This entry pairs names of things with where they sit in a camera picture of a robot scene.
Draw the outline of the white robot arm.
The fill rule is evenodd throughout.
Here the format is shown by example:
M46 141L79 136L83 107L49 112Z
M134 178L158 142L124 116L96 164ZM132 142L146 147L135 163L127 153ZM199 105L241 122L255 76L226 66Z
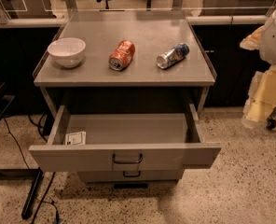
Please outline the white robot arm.
M266 22L248 35L240 47L259 51L259 57L269 65L265 72L256 72L252 78L241 123L254 128L266 125L276 127L276 9Z

